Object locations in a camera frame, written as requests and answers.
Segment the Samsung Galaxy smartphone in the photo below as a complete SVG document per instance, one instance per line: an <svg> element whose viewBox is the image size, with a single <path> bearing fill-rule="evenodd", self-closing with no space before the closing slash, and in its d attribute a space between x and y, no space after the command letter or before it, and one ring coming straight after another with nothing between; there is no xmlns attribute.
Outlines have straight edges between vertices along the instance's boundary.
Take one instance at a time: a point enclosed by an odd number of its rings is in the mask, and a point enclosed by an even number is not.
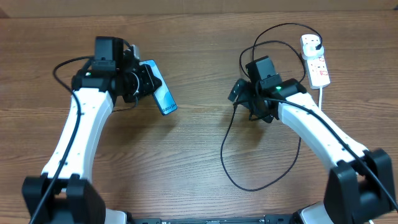
<svg viewBox="0 0 398 224"><path fill-rule="evenodd" d="M172 97L172 94L154 60L145 60L139 63L140 65L148 65L150 66L150 69L152 70L153 75L160 79L162 84L156 91L152 94L154 97L155 102L157 103L157 106L162 113L162 115L168 115L175 110L178 109L178 106Z"/></svg>

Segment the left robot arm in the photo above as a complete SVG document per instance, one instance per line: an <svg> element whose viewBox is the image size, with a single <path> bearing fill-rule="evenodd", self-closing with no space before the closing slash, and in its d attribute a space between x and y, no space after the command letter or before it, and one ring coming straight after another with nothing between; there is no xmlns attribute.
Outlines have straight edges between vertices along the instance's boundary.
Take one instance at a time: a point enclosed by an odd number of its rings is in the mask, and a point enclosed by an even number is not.
<svg viewBox="0 0 398 224"><path fill-rule="evenodd" d="M132 223L130 213L108 209L92 184L96 149L118 97L133 106L152 95L164 115L176 104L153 60L135 45L99 36L95 53L67 86L70 112L53 155L38 177L27 177L22 195L32 223Z"/></svg>

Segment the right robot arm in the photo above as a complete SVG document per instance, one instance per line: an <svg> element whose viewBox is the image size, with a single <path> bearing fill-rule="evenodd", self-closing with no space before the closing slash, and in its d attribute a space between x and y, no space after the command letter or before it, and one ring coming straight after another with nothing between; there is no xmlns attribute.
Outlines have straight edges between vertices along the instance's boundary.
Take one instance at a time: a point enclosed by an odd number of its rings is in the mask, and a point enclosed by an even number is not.
<svg viewBox="0 0 398 224"><path fill-rule="evenodd" d="M250 111L251 121L278 119L295 131L328 171L321 202L291 215L266 216L266 223L366 223L397 210L392 162L382 149L369 151L345 134L316 105L296 79L283 81L272 60L246 65L229 95L234 106Z"/></svg>

